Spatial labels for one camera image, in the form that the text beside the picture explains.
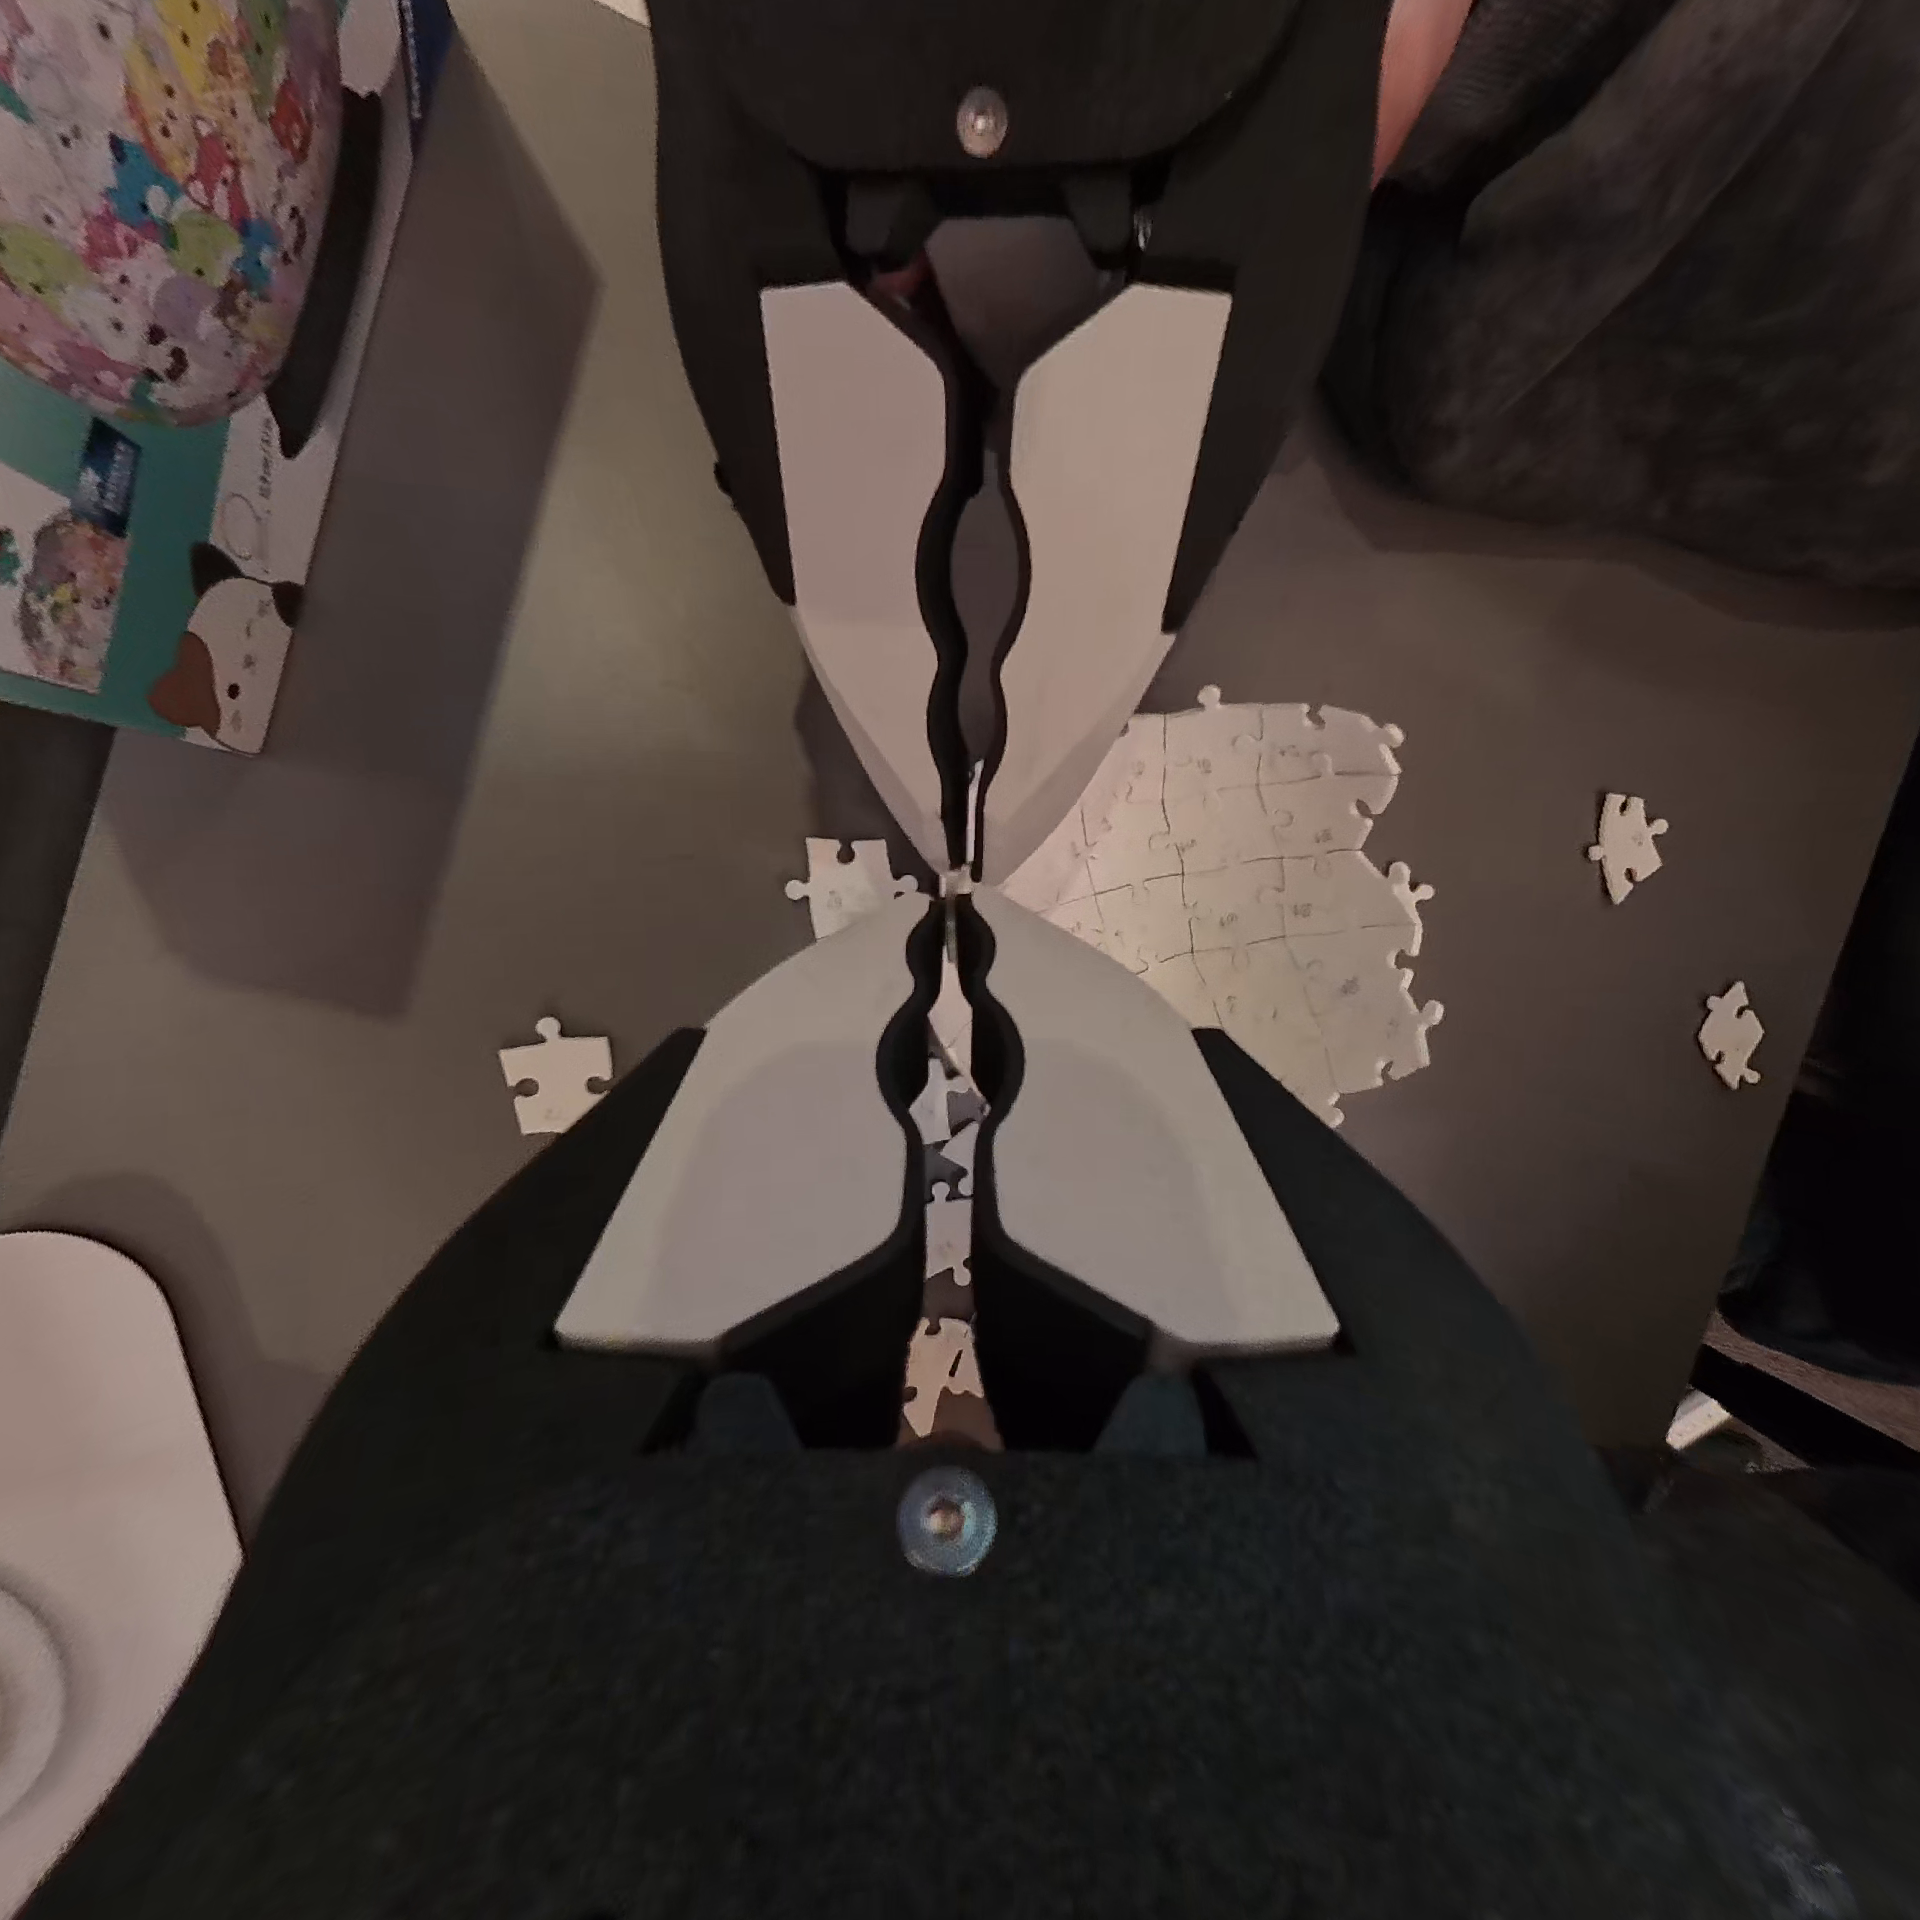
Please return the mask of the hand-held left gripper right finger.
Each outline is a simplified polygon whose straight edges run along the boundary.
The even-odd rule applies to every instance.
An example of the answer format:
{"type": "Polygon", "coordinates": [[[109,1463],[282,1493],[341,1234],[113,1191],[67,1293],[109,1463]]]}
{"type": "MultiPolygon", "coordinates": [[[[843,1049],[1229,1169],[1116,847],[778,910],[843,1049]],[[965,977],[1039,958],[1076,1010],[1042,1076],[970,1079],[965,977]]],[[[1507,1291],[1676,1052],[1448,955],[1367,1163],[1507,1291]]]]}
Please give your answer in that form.
{"type": "Polygon", "coordinates": [[[1011,1027],[988,1151],[1012,1250],[1187,1357],[1332,1347],[1332,1303],[1194,1027],[1019,902],[970,902],[989,942],[979,1010],[1011,1027]]]}

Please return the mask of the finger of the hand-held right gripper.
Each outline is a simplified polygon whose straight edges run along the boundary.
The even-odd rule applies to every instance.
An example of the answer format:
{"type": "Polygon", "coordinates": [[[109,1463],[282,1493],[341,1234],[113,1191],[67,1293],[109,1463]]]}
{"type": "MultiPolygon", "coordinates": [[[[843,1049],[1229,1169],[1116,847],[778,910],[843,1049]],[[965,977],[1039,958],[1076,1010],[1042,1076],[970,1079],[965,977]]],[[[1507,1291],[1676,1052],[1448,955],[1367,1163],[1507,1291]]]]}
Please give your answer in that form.
{"type": "Polygon", "coordinates": [[[1233,300],[1125,285],[1019,378],[1011,491],[1025,610],[999,659],[985,874],[1080,802],[1171,647],[1167,604],[1233,300]]]}
{"type": "Polygon", "coordinates": [[[880,802],[948,874],[968,795],[962,641],[937,563],[965,476],[954,350],[912,306],[843,278],[764,291],[760,325],[792,617],[880,802]]]}

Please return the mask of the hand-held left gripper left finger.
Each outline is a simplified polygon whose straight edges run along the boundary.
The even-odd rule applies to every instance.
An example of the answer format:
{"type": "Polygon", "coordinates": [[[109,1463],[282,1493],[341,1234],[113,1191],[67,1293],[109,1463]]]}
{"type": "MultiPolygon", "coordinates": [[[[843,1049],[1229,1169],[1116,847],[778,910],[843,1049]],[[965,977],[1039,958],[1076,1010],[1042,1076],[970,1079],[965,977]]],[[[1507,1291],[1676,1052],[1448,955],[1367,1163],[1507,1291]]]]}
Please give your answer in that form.
{"type": "Polygon", "coordinates": [[[564,1347],[716,1355],[922,1223],[944,925],[937,900],[889,902],[709,1022],[561,1310],[564,1347]]]}

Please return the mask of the partly built white puzzle ball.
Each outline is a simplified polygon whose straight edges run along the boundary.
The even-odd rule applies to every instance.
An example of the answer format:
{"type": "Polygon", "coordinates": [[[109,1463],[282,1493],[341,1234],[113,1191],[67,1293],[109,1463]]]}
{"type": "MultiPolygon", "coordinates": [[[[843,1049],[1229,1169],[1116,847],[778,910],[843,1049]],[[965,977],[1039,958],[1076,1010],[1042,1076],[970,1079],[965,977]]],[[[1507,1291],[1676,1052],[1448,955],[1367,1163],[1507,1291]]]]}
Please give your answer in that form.
{"type": "Polygon", "coordinates": [[[1211,1027],[1330,1127],[1428,1066],[1441,1002],[1410,962],[1433,889],[1364,850],[1403,730],[1332,703],[1133,715],[1084,795],[999,889],[1191,1027],[1211,1027]]]}

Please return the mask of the white puzzle piece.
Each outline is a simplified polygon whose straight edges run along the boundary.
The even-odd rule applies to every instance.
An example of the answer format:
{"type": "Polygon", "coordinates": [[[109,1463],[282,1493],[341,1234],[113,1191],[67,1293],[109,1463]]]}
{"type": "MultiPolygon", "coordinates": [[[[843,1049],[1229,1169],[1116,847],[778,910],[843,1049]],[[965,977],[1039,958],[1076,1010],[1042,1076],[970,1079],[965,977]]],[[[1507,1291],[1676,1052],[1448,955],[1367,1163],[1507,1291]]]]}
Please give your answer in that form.
{"type": "Polygon", "coordinates": [[[533,1038],[501,1046],[496,1066],[522,1138],[563,1137],[616,1081],[610,1038],[572,1033],[557,1014],[543,1014],[533,1038]]]}
{"type": "Polygon", "coordinates": [[[1731,1092],[1761,1084],[1756,1057],[1762,1042],[1765,1022],[1744,981],[1735,979],[1701,1002],[1696,1049],[1731,1092]]]}
{"type": "Polygon", "coordinates": [[[1623,905],[1640,885],[1664,866],[1661,841],[1667,834],[1667,818],[1653,818],[1642,795],[1621,791],[1600,795],[1586,859],[1593,865],[1610,905],[1623,905]]]}
{"type": "Polygon", "coordinates": [[[852,841],[809,836],[804,859],[808,870],[784,881],[784,898],[808,910],[809,934],[816,943],[892,905],[925,907],[939,895],[930,894],[919,878],[896,874],[895,857],[879,836],[852,841]]]}

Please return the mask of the colourful puzzle ball box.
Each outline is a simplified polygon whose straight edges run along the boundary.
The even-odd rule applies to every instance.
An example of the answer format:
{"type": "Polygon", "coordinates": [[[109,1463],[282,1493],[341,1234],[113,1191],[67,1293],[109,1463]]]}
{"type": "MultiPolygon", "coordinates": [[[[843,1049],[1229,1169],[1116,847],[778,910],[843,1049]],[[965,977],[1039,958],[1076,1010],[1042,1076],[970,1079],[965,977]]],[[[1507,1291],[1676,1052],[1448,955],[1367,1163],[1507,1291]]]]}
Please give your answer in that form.
{"type": "Polygon", "coordinates": [[[3,693],[266,750],[442,3],[3,4],[3,693]]]}

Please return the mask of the person's right hand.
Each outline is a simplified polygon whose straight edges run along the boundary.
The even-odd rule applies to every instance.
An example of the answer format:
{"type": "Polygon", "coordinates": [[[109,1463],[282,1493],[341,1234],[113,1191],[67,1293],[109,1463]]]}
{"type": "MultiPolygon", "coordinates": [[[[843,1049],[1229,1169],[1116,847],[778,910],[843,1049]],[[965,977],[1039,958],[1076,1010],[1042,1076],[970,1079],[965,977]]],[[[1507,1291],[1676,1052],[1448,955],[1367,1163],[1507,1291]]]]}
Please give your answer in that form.
{"type": "Polygon", "coordinates": [[[1378,71],[1373,186],[1395,166],[1444,78],[1472,9],[1472,0],[1393,3],[1378,71]]]}

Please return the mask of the person's dark clothing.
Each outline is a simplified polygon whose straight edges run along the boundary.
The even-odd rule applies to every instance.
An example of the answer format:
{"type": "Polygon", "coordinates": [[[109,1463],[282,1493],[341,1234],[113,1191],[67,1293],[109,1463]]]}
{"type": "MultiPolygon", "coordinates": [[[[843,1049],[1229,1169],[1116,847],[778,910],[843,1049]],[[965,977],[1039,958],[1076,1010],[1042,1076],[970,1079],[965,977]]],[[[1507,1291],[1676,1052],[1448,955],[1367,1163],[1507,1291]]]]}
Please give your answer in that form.
{"type": "Polygon", "coordinates": [[[1335,417],[1488,605],[1410,617],[1448,1033],[1409,1177],[1586,1436],[1713,1299],[1916,1363],[1916,4],[1474,4],[1335,417]],[[1604,791],[1667,818],[1610,905],[1604,791]],[[1744,981],[1761,1084],[1696,1049],[1744,981]]]}

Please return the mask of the white flat base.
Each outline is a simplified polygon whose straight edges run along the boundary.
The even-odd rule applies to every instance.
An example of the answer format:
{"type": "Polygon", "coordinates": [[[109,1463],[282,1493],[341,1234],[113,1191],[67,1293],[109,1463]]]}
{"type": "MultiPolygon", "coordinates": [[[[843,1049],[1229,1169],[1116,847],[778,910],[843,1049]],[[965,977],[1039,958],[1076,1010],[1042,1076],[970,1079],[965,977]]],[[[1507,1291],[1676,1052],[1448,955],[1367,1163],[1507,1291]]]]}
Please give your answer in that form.
{"type": "Polygon", "coordinates": [[[3,1237],[3,1913],[173,1702],[243,1561],[177,1319],[64,1233],[3,1237]]]}

